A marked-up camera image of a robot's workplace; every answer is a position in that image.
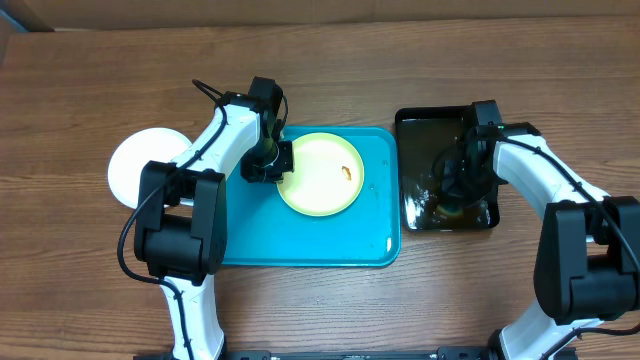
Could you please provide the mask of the yellow plate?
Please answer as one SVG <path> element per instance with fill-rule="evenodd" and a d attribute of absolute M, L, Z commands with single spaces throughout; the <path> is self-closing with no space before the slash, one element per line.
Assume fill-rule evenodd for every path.
<path fill-rule="evenodd" d="M 293 210 L 324 217 L 348 208 L 364 184 L 364 161 L 345 138 L 314 132 L 293 142 L 294 170 L 277 185 L 282 200 Z"/>

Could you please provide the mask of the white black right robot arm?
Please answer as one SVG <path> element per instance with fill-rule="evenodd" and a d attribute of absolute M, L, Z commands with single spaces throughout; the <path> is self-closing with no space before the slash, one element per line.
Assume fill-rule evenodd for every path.
<path fill-rule="evenodd" d="M 572 359 L 567 345 L 585 334 L 638 333 L 605 325 L 639 308 L 636 198 L 612 197 L 581 178 L 529 123 L 471 127 L 439 151 L 431 171 L 444 202 L 468 206 L 509 184 L 542 221 L 535 299 L 494 332 L 482 358 Z"/>

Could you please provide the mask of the white plate with ketchup streak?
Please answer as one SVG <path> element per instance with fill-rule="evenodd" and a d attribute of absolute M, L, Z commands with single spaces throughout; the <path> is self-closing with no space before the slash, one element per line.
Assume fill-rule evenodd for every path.
<path fill-rule="evenodd" d="M 192 142 L 169 128 L 149 128 L 125 139 L 114 151 L 107 169 L 113 196 L 134 209 L 138 205 L 141 171 L 149 161 L 170 162 L 186 151 Z"/>

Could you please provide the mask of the green yellow sponge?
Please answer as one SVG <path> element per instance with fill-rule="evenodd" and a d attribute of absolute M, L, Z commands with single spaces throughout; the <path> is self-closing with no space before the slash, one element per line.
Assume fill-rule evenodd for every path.
<path fill-rule="evenodd" d="M 442 216 L 453 218 L 460 217 L 464 214 L 463 208 L 456 204 L 438 204 L 436 211 Z"/>

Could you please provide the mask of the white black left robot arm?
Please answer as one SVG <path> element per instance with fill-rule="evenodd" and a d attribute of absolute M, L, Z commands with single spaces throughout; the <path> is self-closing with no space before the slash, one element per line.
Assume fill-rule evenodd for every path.
<path fill-rule="evenodd" d="M 211 123 L 176 159 L 142 168 L 137 205 L 118 240 L 130 278 L 159 286 L 174 330 L 170 359 L 217 359 L 225 335 L 216 314 L 214 275 L 228 239 L 226 183 L 238 169 L 249 183 L 282 181 L 294 169 L 284 140 L 288 109 L 279 85 L 257 78 L 247 93 L 221 93 L 196 81 L 215 104 Z"/>

